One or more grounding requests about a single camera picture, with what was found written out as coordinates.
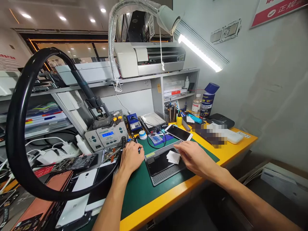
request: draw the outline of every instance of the spray can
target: spray can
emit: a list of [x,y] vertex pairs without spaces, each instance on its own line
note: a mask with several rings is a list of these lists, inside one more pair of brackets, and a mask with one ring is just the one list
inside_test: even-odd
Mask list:
[[200,119],[206,120],[206,118],[210,115],[215,93],[218,88],[219,86],[217,84],[209,83],[204,89],[205,93],[203,94],[202,103],[200,106]]

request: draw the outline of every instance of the yellow desk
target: yellow desk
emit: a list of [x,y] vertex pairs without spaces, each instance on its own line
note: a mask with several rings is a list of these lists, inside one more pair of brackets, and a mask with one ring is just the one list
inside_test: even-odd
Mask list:
[[[240,131],[236,128],[232,128],[231,130],[234,132]],[[215,149],[198,134],[196,134],[195,132],[191,133],[193,134],[192,138],[195,141],[197,141],[204,148],[212,152],[220,159],[220,161],[217,163],[220,166],[225,166],[235,157],[246,152],[250,148],[250,146],[257,140],[257,137],[250,135],[250,138],[244,137],[243,140],[241,140],[238,144],[231,144],[230,142],[227,142],[227,144],[223,145],[222,148]],[[159,196],[155,200],[151,201],[150,203],[146,204],[137,211],[133,212],[131,215],[121,220],[120,230],[137,230],[141,228],[153,218],[155,218],[157,215],[169,208],[171,205],[175,204],[178,200],[186,196],[189,192],[191,192],[194,188],[196,188],[204,181],[205,179],[199,176],[194,176],[189,180],[186,180],[183,183],[175,186],[163,195]]]

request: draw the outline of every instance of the recessed light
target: recessed light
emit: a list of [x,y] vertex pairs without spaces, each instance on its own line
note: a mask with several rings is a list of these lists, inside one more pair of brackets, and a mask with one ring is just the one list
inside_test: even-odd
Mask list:
[[31,16],[28,14],[22,14],[22,16],[24,16],[25,18],[31,18]]

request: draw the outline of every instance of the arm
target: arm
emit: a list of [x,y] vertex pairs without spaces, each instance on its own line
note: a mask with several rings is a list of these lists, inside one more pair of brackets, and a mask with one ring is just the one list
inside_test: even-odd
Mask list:
[[255,228],[301,230],[300,227],[238,182],[227,169],[217,165],[197,143],[184,141],[174,147],[179,150],[189,170],[225,189],[244,210]]
[[123,150],[119,171],[114,176],[110,191],[104,202],[93,231],[119,230],[122,204],[125,189],[131,174],[139,168],[144,160],[144,150],[142,145],[130,142]]

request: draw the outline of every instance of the white wipe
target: white wipe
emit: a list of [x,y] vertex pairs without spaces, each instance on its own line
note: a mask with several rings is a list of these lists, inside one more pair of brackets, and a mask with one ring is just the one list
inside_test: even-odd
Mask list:
[[180,154],[178,154],[174,151],[169,151],[168,154],[167,154],[168,162],[174,163],[174,164],[179,164],[180,156],[181,156]]
[[188,123],[195,123],[194,120],[191,117],[189,117],[189,116],[186,117],[186,121]]

